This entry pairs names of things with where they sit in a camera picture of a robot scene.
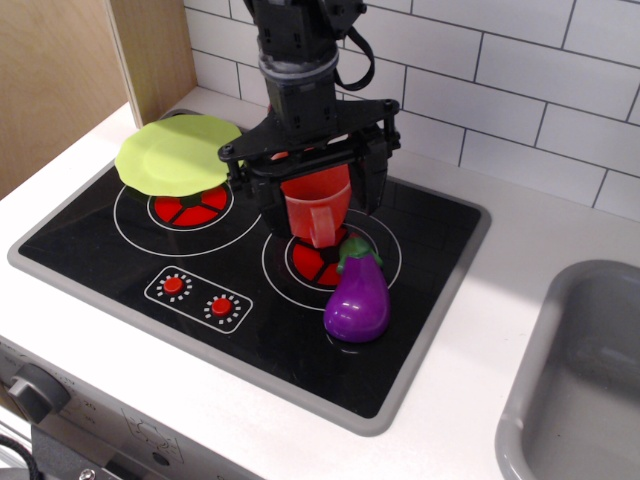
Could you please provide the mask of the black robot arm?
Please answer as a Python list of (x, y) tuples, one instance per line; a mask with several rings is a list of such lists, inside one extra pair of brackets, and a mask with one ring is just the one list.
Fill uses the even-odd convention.
[(223, 145), (233, 188), (245, 189), (269, 230), (292, 233), (283, 182), (346, 165), (365, 213), (381, 204), (388, 160), (400, 146), (393, 99), (343, 101), (336, 90), (357, 91), (373, 79), (370, 66), (351, 84), (337, 71), (338, 41), (349, 38), (368, 59), (374, 54), (354, 24), (362, 1), (249, 1), (258, 29), (259, 69), (269, 109), (265, 119)]

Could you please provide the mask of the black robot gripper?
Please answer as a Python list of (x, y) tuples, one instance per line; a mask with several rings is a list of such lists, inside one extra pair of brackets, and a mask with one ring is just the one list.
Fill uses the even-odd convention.
[(339, 100), (331, 75), (267, 76), (265, 83), (270, 100), (265, 119), (218, 151), (231, 187), (250, 191), (270, 232), (289, 237), (282, 182), (347, 164), (352, 194), (371, 215), (382, 202), (388, 159), (399, 147), (399, 103)]

